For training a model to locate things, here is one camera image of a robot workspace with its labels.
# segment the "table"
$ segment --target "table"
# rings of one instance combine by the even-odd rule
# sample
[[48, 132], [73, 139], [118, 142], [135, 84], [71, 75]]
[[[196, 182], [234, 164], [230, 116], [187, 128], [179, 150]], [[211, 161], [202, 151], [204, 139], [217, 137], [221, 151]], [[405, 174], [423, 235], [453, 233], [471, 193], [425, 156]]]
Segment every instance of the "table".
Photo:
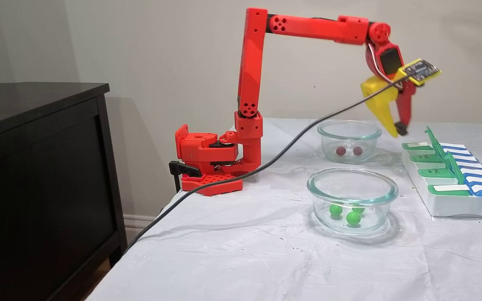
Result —
[[0, 84], [0, 300], [69, 300], [126, 232], [109, 84]]
[[[310, 121], [266, 118], [263, 161]], [[313, 129], [242, 191], [190, 196], [88, 301], [482, 300], [482, 219], [431, 217], [400, 162], [401, 143], [428, 141], [426, 125], [482, 162], [482, 124], [414, 122], [399, 139], [384, 132], [362, 166], [394, 179], [400, 192], [375, 234], [343, 236], [314, 221], [306, 180], [342, 164], [324, 159]]]

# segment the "glass bowl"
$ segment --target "glass bowl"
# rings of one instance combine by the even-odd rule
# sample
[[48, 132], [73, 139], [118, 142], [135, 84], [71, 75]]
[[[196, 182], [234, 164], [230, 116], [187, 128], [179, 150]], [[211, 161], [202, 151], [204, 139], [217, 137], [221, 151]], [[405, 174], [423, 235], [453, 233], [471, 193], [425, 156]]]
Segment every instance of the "glass bowl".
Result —
[[377, 126], [354, 120], [333, 120], [317, 127], [325, 156], [335, 162], [358, 163], [369, 160], [375, 153], [377, 138], [382, 131]]
[[336, 232], [364, 234], [386, 222], [398, 195], [392, 179], [362, 168], [331, 168], [307, 182], [315, 217]]

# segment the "black cabinet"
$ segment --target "black cabinet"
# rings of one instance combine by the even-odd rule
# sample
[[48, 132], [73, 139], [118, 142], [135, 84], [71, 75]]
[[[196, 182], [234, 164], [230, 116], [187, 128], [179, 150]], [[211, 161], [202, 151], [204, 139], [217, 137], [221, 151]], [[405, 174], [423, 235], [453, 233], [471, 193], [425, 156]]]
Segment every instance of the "black cabinet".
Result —
[[126, 248], [108, 84], [0, 84], [0, 300], [66, 300]]

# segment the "white wall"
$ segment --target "white wall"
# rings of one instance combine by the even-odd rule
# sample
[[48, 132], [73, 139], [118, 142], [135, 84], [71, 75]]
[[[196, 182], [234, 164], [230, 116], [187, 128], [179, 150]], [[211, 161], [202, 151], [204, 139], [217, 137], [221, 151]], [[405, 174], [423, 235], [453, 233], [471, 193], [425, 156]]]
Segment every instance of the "white wall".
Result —
[[[233, 123], [245, 8], [392, 26], [405, 61], [443, 74], [418, 90], [414, 120], [482, 122], [482, 2], [476, 0], [0, 0], [0, 82], [109, 82], [124, 213], [147, 219], [174, 194], [174, 132]], [[267, 35], [260, 111], [315, 118], [356, 101], [361, 46]], [[373, 119], [359, 107], [341, 116]]]

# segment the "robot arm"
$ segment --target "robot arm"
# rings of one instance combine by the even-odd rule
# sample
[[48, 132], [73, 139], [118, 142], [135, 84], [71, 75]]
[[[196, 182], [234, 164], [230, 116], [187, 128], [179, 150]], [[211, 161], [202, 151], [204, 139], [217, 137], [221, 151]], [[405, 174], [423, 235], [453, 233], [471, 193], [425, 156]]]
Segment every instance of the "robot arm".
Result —
[[[346, 44], [366, 44], [367, 65], [375, 76], [370, 79], [371, 82], [365, 91], [363, 86], [364, 94], [370, 94], [370, 91], [380, 85], [380, 81], [391, 82], [398, 69], [403, 66], [399, 47], [388, 40], [390, 26], [385, 23], [372, 23], [365, 18], [347, 16], [330, 20], [273, 15], [262, 8], [248, 8], [239, 68], [238, 108], [234, 114], [235, 131], [228, 131], [218, 137], [212, 133], [189, 133], [187, 125], [183, 125], [176, 132], [178, 158], [187, 165], [198, 168], [202, 173], [201, 177], [185, 174], [182, 177], [183, 190], [191, 190], [213, 181], [230, 179], [260, 166], [263, 118], [258, 111], [258, 100], [266, 33], [321, 38]], [[415, 93], [415, 85], [405, 82], [399, 87], [399, 91], [394, 92], [393, 99], [397, 99], [401, 118], [397, 124], [402, 128], [400, 133], [404, 133], [410, 120], [410, 97]], [[371, 106], [367, 104], [385, 128], [396, 136], [396, 127], [387, 101], [393, 95], [386, 97], [382, 102], [375, 101]], [[239, 144], [243, 145], [243, 158], [236, 160]], [[209, 187], [200, 192], [210, 196], [241, 190], [242, 187], [242, 181], [239, 180]]]
[[[342, 15], [337, 20], [273, 15], [262, 8], [248, 8], [239, 68], [238, 111], [235, 115], [237, 133], [227, 133], [219, 140], [243, 144], [243, 159], [233, 166], [226, 167], [224, 170], [227, 172], [251, 171], [261, 163], [259, 142], [254, 139], [259, 140], [262, 137], [262, 117], [258, 112], [258, 100], [266, 33], [321, 38], [346, 44], [366, 44], [366, 61], [369, 69], [387, 82], [391, 82], [390, 78], [393, 78], [397, 70], [403, 66], [399, 46], [388, 40], [390, 26], [386, 23], [371, 23], [365, 18]], [[397, 97], [401, 118], [398, 124], [403, 128], [400, 130], [403, 135], [410, 120], [410, 99], [414, 93], [415, 86], [407, 83], [400, 87]], [[375, 116], [379, 119], [382, 116], [388, 118], [387, 115], [375, 114]]]

